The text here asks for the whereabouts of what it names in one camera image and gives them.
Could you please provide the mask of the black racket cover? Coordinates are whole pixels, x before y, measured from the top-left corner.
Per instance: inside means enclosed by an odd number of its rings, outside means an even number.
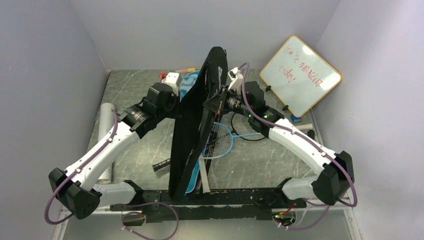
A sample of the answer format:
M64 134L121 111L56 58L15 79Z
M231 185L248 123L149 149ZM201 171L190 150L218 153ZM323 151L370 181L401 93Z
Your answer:
M204 102L213 98L227 82L227 53L220 46L210 49L194 85L181 100L180 117L174 122L170 154L169 197L180 201L190 182L192 171L206 144L206 127L215 114L204 109Z

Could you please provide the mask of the white shuttlecock tube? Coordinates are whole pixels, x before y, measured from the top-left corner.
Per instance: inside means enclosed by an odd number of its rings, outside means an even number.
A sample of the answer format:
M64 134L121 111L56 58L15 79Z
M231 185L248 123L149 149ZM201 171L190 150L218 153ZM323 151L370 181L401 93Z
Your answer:
M112 103L105 102L100 106L98 123L97 141L100 142L103 137L109 135L109 131L115 123L115 106ZM113 164L111 163L100 175L96 183L100 185L110 184L112 181L112 168Z

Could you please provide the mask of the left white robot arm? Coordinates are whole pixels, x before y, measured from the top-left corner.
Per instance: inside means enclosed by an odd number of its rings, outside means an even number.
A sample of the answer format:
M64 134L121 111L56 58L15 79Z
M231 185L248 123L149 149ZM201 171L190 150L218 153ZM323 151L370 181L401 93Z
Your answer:
M117 184L97 183L116 157L154 130L163 119L179 115L180 93L175 83L155 83L142 100L114 117L113 127L83 157L66 169L53 169L48 179L57 199L72 216L81 220L98 207L123 204L137 210L144 191L131 180Z

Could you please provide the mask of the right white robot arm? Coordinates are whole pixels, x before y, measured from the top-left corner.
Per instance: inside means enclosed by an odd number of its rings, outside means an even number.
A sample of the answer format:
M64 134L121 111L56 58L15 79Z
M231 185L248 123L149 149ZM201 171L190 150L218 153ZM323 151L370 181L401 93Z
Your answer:
M254 131L286 147L313 170L314 177L291 178L282 184L274 195L278 206L285 208L294 200L312 198L328 206L358 204L351 155L328 149L303 133L266 104L264 92L255 81L243 83L241 92L215 86L207 91L203 106L213 115L235 113L246 117Z

